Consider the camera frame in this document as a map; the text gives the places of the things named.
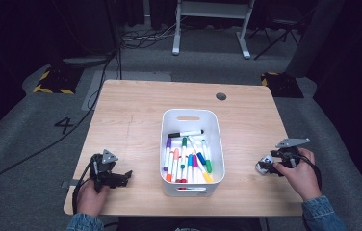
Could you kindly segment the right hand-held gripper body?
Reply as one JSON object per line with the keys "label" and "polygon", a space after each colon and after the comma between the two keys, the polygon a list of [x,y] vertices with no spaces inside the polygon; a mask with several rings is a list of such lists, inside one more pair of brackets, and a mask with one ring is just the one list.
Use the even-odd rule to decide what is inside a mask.
{"label": "right hand-held gripper body", "polygon": [[302,144],[310,142],[308,138],[305,139],[283,139],[276,145],[276,156],[282,160],[285,167],[296,167],[300,161],[300,153],[298,147]]}

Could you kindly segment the orange marker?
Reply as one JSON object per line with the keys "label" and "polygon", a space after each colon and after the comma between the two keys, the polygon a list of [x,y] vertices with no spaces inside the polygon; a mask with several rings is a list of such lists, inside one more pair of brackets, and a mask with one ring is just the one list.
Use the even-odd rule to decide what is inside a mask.
{"label": "orange marker", "polygon": [[172,174],[173,174],[173,161],[174,161],[174,151],[170,151],[167,159],[167,175],[166,180],[168,182],[172,182]]}

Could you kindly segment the purple marker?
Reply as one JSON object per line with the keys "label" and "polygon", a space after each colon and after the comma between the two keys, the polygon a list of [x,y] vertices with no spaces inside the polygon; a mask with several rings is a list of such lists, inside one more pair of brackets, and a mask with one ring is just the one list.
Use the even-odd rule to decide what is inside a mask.
{"label": "purple marker", "polygon": [[163,160],[163,171],[168,171],[172,139],[167,138],[165,155]]}

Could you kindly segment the pink marker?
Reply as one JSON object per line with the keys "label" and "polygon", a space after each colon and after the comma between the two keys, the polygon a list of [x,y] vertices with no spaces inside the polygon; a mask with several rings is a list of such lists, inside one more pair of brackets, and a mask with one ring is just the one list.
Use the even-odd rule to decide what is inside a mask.
{"label": "pink marker", "polygon": [[179,162],[179,149],[175,148],[173,151],[173,162],[172,162],[172,172],[171,172],[171,182],[176,182],[178,175],[178,162]]}

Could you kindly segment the black marker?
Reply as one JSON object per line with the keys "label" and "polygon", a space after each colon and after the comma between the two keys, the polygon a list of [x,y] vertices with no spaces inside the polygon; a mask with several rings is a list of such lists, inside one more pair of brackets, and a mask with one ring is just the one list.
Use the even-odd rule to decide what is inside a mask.
{"label": "black marker", "polygon": [[176,133],[168,133],[168,138],[180,138],[180,137],[187,137],[187,136],[198,136],[204,134],[204,130],[192,130],[192,131],[184,131],[184,132],[176,132]]}

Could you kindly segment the sky blue marker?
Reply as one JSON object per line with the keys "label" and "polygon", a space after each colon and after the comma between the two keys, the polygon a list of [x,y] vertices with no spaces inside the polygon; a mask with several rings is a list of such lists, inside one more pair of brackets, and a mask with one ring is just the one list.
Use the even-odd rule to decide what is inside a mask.
{"label": "sky blue marker", "polygon": [[188,156],[188,164],[187,164],[187,182],[192,183],[193,179],[193,154]]}

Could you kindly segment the dark green marker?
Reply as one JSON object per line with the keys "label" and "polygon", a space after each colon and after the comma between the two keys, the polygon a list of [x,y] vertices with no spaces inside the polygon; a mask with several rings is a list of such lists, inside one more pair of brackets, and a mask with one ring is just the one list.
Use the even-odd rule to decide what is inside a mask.
{"label": "dark green marker", "polygon": [[187,162],[188,162],[188,157],[187,157],[187,137],[183,137],[182,138],[182,145],[181,145],[181,161],[180,161],[181,170],[185,169]]}

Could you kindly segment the light green marker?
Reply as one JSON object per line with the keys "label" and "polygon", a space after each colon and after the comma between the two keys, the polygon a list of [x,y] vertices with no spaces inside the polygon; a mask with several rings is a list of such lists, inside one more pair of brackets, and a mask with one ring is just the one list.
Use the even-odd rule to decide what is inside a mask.
{"label": "light green marker", "polygon": [[209,150],[206,140],[201,140],[201,145],[202,145],[203,156],[204,156],[204,161],[205,161],[205,166],[206,166],[207,172],[212,173],[213,168],[212,168],[212,162],[211,162],[211,154],[210,154],[210,150]]}

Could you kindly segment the yellow marker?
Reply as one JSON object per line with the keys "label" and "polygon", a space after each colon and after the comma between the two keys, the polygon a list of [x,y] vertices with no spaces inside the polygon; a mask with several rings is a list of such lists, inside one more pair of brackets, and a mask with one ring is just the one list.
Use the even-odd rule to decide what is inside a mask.
{"label": "yellow marker", "polygon": [[199,183],[212,183],[213,179],[211,175],[206,171],[201,162],[197,162],[198,174],[197,179]]}

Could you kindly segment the white plastic storage bin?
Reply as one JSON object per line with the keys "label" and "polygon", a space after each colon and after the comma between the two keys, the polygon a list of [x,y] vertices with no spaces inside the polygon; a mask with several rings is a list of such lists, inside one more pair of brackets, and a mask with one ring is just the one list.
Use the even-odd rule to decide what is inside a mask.
{"label": "white plastic storage bin", "polygon": [[[166,180],[167,172],[163,171],[163,160],[168,133],[204,130],[204,134],[190,136],[203,154],[201,140],[206,140],[211,154],[212,183],[176,183]],[[172,138],[171,151],[179,149],[181,157],[182,138]],[[195,151],[187,137],[187,157]],[[223,180],[225,175],[224,157],[217,116],[208,110],[171,109],[163,114],[160,146],[160,174],[163,179],[163,191],[168,196],[210,196]]]}

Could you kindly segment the person's right hand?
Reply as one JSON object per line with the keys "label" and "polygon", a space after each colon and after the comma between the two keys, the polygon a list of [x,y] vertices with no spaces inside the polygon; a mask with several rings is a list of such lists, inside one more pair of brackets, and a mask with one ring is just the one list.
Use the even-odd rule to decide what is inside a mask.
{"label": "person's right hand", "polygon": [[315,164],[314,153],[305,148],[300,148],[298,151],[306,158],[306,161],[301,160],[294,168],[284,167],[280,163],[275,163],[274,167],[286,177],[303,201],[322,196],[318,179],[313,169]]}

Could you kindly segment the person's left hand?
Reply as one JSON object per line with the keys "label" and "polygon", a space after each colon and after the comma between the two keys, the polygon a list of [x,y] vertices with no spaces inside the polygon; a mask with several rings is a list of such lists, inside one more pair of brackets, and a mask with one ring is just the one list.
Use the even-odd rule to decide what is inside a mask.
{"label": "person's left hand", "polygon": [[103,186],[98,192],[94,188],[94,182],[87,180],[78,193],[77,212],[92,217],[97,217],[104,206],[110,188]]}

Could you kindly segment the person's dark clothing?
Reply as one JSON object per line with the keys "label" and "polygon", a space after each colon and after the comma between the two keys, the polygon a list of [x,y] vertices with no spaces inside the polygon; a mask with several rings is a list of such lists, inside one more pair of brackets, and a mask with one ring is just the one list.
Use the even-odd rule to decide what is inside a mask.
{"label": "person's dark clothing", "polygon": [[122,217],[117,231],[262,231],[259,218]]}

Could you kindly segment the black yellow striped base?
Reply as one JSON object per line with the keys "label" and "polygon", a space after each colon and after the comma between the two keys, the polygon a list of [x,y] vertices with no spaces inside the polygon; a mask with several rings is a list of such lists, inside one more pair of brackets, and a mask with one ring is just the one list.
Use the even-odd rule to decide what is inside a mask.
{"label": "black yellow striped base", "polygon": [[83,68],[57,70],[48,67],[40,76],[33,92],[75,94]]}
{"label": "black yellow striped base", "polygon": [[286,73],[265,72],[261,84],[270,89],[273,97],[303,98],[297,80]]}

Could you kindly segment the grey column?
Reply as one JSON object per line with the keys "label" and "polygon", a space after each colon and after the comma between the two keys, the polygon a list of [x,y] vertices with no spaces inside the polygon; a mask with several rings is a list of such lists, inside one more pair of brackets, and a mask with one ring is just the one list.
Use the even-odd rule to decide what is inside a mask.
{"label": "grey column", "polygon": [[289,77],[305,77],[330,30],[339,16],[345,0],[319,0],[309,27],[284,71]]}

